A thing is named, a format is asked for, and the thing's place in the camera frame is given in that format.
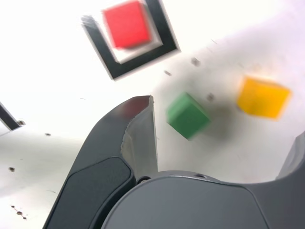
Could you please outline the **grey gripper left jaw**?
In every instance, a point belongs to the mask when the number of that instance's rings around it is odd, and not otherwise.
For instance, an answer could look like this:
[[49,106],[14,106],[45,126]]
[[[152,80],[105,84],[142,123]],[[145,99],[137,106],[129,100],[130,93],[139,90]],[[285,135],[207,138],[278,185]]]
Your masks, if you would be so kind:
[[44,224],[99,229],[138,179],[157,173],[154,101],[133,97],[107,113],[85,139]]

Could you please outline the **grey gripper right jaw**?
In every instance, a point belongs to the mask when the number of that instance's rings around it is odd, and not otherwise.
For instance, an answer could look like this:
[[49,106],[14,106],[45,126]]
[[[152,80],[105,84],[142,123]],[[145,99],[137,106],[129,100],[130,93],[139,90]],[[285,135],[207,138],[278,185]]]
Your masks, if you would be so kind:
[[104,229],[302,229],[305,136],[294,141],[276,180],[235,184],[164,173],[125,194]]

